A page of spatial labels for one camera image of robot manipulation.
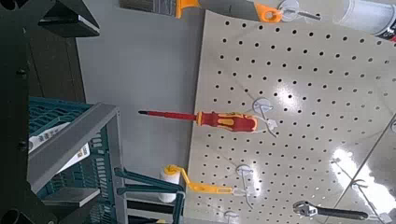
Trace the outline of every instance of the pegboard hook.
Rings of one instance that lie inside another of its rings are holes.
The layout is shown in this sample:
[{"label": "pegboard hook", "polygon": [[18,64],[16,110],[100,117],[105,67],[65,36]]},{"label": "pegboard hook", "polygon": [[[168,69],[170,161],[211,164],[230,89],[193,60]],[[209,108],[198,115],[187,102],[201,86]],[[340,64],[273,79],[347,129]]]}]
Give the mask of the pegboard hook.
[{"label": "pegboard hook", "polygon": [[271,102],[267,98],[261,97],[253,102],[252,108],[254,112],[262,115],[262,118],[259,117],[259,119],[261,119],[265,123],[268,133],[270,133],[273,137],[277,138],[276,134],[273,132],[273,129],[277,127],[276,121],[265,117],[266,112],[274,109]]}]

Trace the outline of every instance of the plastic crate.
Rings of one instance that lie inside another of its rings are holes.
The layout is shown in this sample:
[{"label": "plastic crate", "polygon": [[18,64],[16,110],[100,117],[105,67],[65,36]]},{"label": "plastic crate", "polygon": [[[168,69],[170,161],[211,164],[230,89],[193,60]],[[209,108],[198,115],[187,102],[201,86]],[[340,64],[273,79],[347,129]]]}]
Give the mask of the plastic crate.
[{"label": "plastic crate", "polygon": [[[71,122],[90,107],[85,104],[31,97],[29,134],[38,135],[48,128]],[[91,210],[85,223],[117,223],[106,127],[93,137],[89,146],[90,157],[57,174],[37,196],[43,199],[64,187],[99,189],[101,195],[98,204]]]}]

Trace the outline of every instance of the screwdriver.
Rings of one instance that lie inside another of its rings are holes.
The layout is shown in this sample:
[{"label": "screwdriver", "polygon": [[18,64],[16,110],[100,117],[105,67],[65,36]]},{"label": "screwdriver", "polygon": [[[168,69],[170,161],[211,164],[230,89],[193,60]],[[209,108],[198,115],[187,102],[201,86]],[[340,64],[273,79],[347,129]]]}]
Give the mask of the screwdriver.
[{"label": "screwdriver", "polygon": [[195,120],[199,126],[208,125],[222,128],[234,133],[253,133],[257,130],[257,119],[250,115],[241,113],[204,113],[197,115],[170,113],[159,111],[139,111],[139,114],[163,117],[168,119]]}]

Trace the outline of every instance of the yellow handle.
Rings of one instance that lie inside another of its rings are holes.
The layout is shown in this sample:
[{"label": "yellow handle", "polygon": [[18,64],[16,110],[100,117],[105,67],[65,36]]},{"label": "yellow handle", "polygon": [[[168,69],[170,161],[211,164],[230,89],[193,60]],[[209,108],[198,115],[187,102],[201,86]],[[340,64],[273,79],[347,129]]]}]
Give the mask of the yellow handle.
[{"label": "yellow handle", "polygon": [[200,7],[198,0],[177,0],[176,1],[176,18],[180,19],[183,15],[183,9],[186,7]]},{"label": "yellow handle", "polygon": [[233,188],[218,187],[206,184],[190,183],[189,188],[199,193],[212,193],[212,194],[232,194]]},{"label": "yellow handle", "polygon": [[189,177],[186,174],[186,171],[178,167],[176,165],[167,165],[164,170],[163,170],[167,175],[175,175],[178,172],[181,172],[181,175],[184,178],[184,181],[186,182],[186,185],[193,191],[195,192],[200,192],[200,193],[213,193],[213,194],[232,194],[233,193],[233,188],[228,188],[228,187],[218,187],[218,186],[213,186],[213,185],[207,185],[207,184],[199,184],[199,183],[192,183],[190,182]]},{"label": "yellow handle", "polygon": [[260,3],[254,3],[254,7],[259,15],[260,21],[277,23],[283,18],[282,12],[274,7],[268,7]]}]

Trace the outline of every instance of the screwdriver handle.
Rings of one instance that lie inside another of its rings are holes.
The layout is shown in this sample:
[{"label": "screwdriver handle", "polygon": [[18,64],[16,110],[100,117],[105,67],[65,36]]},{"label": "screwdriver handle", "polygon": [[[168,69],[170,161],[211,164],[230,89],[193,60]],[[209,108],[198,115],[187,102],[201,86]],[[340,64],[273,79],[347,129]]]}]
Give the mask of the screwdriver handle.
[{"label": "screwdriver handle", "polygon": [[218,114],[215,112],[199,112],[196,122],[200,126],[208,125],[235,133],[252,133],[257,129],[257,120],[254,117],[240,113]]}]

